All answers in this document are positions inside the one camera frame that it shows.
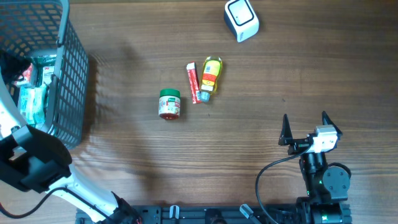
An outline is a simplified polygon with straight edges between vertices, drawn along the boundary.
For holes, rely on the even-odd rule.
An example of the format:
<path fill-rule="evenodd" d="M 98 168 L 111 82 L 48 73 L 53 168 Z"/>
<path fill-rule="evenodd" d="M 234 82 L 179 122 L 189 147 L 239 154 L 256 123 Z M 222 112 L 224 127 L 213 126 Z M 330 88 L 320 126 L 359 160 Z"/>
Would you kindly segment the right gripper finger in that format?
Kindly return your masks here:
<path fill-rule="evenodd" d="M 326 111 L 322 112 L 322 122 L 323 125 L 332 125 L 336 132 L 337 132 L 337 136 L 342 136 L 343 133 L 342 131 L 337 127 L 337 125 L 330 119 L 330 117 L 328 116 L 328 114 L 326 113 Z"/>
<path fill-rule="evenodd" d="M 282 129 L 280 132 L 278 145 L 287 146 L 291 145 L 292 143 L 293 143 L 293 136 L 290 128 L 290 123 L 287 114 L 285 114 L 282 119 Z"/>

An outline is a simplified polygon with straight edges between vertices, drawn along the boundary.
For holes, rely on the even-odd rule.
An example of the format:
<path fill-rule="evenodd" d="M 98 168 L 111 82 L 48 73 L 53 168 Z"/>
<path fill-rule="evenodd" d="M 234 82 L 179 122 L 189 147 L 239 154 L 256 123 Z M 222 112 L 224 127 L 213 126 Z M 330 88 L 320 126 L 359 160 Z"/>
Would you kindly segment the yellow liquid bottle grey cap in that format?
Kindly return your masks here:
<path fill-rule="evenodd" d="M 220 57 L 209 56 L 206 58 L 200 84 L 200 100 L 202 102 L 209 102 L 211 95 L 216 93 L 222 69 L 223 61 Z"/>

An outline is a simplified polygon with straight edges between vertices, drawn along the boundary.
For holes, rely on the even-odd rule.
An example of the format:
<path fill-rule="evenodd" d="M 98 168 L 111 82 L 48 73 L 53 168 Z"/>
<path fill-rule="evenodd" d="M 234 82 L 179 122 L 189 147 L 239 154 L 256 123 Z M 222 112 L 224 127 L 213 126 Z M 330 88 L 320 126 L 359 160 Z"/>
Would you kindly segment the red slim stick packet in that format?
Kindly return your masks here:
<path fill-rule="evenodd" d="M 201 103 L 200 100 L 200 88 L 198 84 L 198 75 L 196 70 L 195 62 L 190 62 L 186 66 L 188 80 L 190 82 L 190 92 L 192 96 L 192 103 L 199 104 Z"/>

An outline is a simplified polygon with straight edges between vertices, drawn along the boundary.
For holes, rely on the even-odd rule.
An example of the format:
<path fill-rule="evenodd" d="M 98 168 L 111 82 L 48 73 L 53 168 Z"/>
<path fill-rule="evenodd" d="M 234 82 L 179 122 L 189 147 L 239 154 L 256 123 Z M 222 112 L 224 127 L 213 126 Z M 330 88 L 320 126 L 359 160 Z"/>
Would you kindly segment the green lid spice jar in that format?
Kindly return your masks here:
<path fill-rule="evenodd" d="M 165 120 L 175 120 L 180 117 L 180 92 L 176 89 L 166 88 L 159 95 L 159 116 Z"/>

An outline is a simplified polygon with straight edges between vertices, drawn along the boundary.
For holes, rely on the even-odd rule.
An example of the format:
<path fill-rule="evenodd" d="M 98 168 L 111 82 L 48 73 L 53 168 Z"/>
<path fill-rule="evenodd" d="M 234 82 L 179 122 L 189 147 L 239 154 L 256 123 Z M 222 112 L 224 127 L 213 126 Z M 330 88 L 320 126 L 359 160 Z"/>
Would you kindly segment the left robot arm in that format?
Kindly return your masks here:
<path fill-rule="evenodd" d="M 21 192 L 31 190 L 44 198 L 30 211 L 16 215 L 1 208 L 12 219 L 25 218 L 56 195 L 85 212 L 93 223 L 141 223 L 140 214 L 114 192 L 102 189 L 80 173 L 66 146 L 30 125 L 13 126 L 1 139 L 1 180 Z"/>

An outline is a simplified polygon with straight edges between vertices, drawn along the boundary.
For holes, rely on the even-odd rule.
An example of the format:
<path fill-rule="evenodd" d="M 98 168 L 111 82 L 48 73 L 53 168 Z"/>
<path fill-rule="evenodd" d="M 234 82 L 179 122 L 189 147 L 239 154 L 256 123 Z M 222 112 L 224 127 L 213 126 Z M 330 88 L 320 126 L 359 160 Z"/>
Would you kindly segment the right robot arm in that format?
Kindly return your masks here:
<path fill-rule="evenodd" d="M 279 145 L 288 146 L 290 156 L 299 156 L 299 167 L 305 182 L 307 196 L 296 201 L 300 223 L 349 224 L 351 210 L 348 199 L 351 171 L 341 163 L 327 163 L 326 153 L 337 147 L 343 133 L 322 113 L 322 124 L 305 138 L 295 139 L 288 116 L 283 116 Z"/>

